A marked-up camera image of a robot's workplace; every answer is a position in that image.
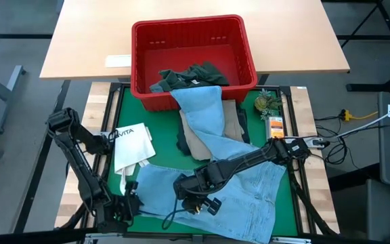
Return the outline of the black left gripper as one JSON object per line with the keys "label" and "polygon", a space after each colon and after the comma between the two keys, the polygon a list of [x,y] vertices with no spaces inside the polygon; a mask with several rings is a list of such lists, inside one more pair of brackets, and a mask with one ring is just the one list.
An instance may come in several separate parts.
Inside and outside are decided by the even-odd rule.
{"label": "black left gripper", "polygon": [[144,205],[135,193],[137,187],[138,182],[128,181],[125,185],[125,194],[129,194],[128,197],[111,195],[111,202],[106,206],[106,217],[117,222],[133,224],[135,216],[140,215],[140,207]]}

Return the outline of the pale blue denim garment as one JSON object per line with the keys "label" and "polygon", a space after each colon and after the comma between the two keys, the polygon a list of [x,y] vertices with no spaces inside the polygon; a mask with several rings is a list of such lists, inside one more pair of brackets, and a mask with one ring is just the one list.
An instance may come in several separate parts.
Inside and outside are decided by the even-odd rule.
{"label": "pale blue denim garment", "polygon": [[[210,150],[213,160],[234,159],[256,150],[256,146],[224,136],[225,119],[219,86],[193,87],[171,91],[188,125]],[[236,174],[213,196],[222,202],[216,215],[181,212],[174,221],[216,235],[268,243],[275,223],[275,200],[285,167],[264,162]],[[137,194],[143,215],[165,218],[177,202],[173,182],[188,170],[149,164],[137,175]]]}

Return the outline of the red plastic laundry bin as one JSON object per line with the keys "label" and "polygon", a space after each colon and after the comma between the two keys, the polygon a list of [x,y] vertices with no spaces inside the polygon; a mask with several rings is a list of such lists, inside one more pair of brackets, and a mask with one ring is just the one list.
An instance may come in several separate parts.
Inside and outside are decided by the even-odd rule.
{"label": "red plastic laundry bin", "polygon": [[228,81],[224,100],[242,102],[257,84],[244,20],[238,15],[139,21],[132,26],[131,94],[147,111],[175,110],[168,92],[153,93],[162,70],[212,64]]}

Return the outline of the cream canvas tote bag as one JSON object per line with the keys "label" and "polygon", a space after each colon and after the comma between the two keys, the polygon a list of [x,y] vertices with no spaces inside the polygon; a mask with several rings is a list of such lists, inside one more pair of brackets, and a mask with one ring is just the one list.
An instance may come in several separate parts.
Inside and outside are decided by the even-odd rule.
{"label": "cream canvas tote bag", "polygon": [[144,123],[116,128],[114,141],[114,172],[121,176],[119,188],[125,194],[126,177],[132,176],[135,166],[148,164],[148,159],[156,152],[152,145],[152,137]]}

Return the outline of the green table mat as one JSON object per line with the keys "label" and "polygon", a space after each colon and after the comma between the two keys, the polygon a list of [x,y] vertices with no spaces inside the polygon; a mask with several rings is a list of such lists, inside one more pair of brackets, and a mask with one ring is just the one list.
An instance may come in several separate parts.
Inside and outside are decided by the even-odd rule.
{"label": "green table mat", "polygon": [[[252,102],[257,93],[257,91],[249,92],[241,107],[246,110],[250,141],[255,146],[263,146],[265,144],[265,128],[252,108]],[[144,110],[142,103],[132,96],[130,89],[127,87],[123,88],[123,98],[116,126],[124,127],[145,123],[152,134],[152,145],[156,151],[156,155],[150,158],[149,162],[164,167],[191,170],[198,165],[197,162],[190,156],[185,156],[176,147],[178,120],[179,113],[176,110],[162,112],[148,112]],[[169,229],[164,230],[161,228],[162,222],[158,218],[137,216],[133,226],[128,228],[128,232],[135,232],[141,238],[158,235],[164,239],[177,239],[179,234],[184,234],[187,238],[192,235],[210,235],[209,232],[176,222],[172,223]],[[272,234],[274,236],[296,236],[298,234],[295,208],[288,175],[286,174],[281,179],[276,197],[276,221]]]}

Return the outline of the black diagonal strut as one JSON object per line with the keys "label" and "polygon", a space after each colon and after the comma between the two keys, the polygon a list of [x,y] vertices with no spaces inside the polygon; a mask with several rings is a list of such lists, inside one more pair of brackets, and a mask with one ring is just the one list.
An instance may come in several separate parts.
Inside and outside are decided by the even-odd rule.
{"label": "black diagonal strut", "polygon": [[310,198],[305,194],[305,191],[301,188],[301,185],[298,183],[295,173],[291,173],[289,176],[291,188],[294,190],[295,194],[301,200],[307,217],[309,220],[309,231],[311,234],[316,235],[316,226],[321,231],[323,235],[327,236],[337,236],[338,234],[331,229],[327,222],[321,217],[316,208],[311,203]]}
{"label": "black diagonal strut", "polygon": [[74,229],[86,213],[87,213],[87,207],[83,203],[82,205],[79,206],[76,212],[69,218],[69,220],[65,224],[59,227],[59,229]]}

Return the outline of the orange and white card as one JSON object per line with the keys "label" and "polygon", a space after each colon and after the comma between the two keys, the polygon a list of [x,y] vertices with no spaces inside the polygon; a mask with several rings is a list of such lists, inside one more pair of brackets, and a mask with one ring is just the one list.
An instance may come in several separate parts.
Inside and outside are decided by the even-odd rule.
{"label": "orange and white card", "polygon": [[285,133],[282,117],[269,117],[265,121],[265,130],[267,139],[283,138]]}

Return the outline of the small artificial potted plant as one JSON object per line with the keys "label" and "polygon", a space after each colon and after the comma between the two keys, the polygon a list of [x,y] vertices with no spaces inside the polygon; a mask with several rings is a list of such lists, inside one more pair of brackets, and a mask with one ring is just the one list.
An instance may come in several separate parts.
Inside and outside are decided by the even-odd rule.
{"label": "small artificial potted plant", "polygon": [[281,105],[282,100],[273,97],[266,89],[262,89],[254,101],[255,110],[260,114],[261,120],[264,121],[274,116],[274,112],[277,111]]}

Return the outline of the white paper label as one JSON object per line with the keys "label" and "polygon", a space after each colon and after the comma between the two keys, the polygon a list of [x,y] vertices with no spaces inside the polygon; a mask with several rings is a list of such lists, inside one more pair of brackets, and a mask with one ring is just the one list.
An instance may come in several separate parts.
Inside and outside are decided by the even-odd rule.
{"label": "white paper label", "polygon": [[105,59],[106,68],[131,67],[131,55],[109,55]]}

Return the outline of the grey metal stand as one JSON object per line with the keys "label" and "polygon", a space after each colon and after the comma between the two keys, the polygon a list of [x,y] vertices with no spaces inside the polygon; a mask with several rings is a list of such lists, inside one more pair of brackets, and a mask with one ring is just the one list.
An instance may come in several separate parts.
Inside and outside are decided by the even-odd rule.
{"label": "grey metal stand", "polygon": [[9,105],[14,96],[18,80],[26,71],[22,65],[15,66],[7,85],[0,83],[0,134],[4,132],[3,126],[8,114]]}

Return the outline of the light wood table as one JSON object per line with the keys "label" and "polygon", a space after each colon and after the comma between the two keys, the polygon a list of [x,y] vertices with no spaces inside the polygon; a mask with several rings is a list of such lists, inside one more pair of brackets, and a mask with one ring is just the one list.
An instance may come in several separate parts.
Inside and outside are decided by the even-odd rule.
{"label": "light wood table", "polygon": [[244,20],[260,74],[349,70],[321,0],[65,0],[40,77],[128,77],[106,59],[131,53],[136,22],[227,14]]}

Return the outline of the grey box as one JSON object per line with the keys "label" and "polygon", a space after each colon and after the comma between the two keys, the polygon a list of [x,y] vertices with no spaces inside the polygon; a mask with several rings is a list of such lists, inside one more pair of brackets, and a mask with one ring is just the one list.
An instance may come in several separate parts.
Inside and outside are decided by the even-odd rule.
{"label": "grey box", "polygon": [[332,199],[342,235],[390,243],[390,185],[367,180],[334,192]]}

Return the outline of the black metal stand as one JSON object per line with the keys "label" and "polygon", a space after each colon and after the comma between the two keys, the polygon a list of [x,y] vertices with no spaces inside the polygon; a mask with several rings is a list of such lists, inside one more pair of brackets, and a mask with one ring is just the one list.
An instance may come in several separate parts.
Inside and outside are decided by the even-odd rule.
{"label": "black metal stand", "polygon": [[[337,3],[369,3],[374,7],[367,16],[357,25],[349,35],[337,35],[338,41],[342,41],[341,48],[344,48],[350,41],[390,41],[390,16],[383,5],[384,0],[331,0]],[[389,35],[358,35],[357,32],[363,27],[375,11],[379,11],[386,24]],[[379,84],[350,83],[346,85],[349,92],[390,92],[390,80]]]}

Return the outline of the silver frame bracket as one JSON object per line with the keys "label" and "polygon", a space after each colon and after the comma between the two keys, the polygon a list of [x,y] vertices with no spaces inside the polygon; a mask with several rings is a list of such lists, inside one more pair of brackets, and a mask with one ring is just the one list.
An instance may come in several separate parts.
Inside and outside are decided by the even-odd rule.
{"label": "silver frame bracket", "polygon": [[97,244],[98,241],[101,241],[103,239],[109,239],[111,237],[118,237],[118,234],[89,233],[85,235],[85,238],[83,239],[83,244]]}
{"label": "silver frame bracket", "polygon": [[269,244],[312,244],[311,239],[294,237],[272,237]]}

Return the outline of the black aluminium table frame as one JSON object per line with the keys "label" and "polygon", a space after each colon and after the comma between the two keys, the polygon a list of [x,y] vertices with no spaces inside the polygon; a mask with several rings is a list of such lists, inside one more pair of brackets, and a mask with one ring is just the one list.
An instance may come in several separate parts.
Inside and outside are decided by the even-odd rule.
{"label": "black aluminium table frame", "polygon": [[[284,116],[285,130],[288,134],[295,133],[299,136],[309,136],[316,132],[312,108],[306,87],[280,87],[283,107],[286,110]],[[83,125],[93,132],[108,131],[116,126],[120,116],[120,107],[123,105],[125,95],[129,91],[126,83],[103,83],[94,82],[87,98]],[[304,163],[295,163],[299,171],[295,173],[297,181],[305,187],[307,196],[311,199],[314,207],[321,218],[336,233],[340,233],[326,166],[323,163],[322,153],[318,149],[312,150],[313,156]],[[81,204],[77,190],[78,181],[72,170],[68,171],[68,178],[63,190],[58,214],[54,225],[59,227],[65,224],[69,217],[75,213]],[[202,234],[196,230],[193,233],[179,232],[134,232],[130,238],[140,239],[168,239],[171,241],[193,241],[202,243],[206,241],[220,240],[220,236]]]}

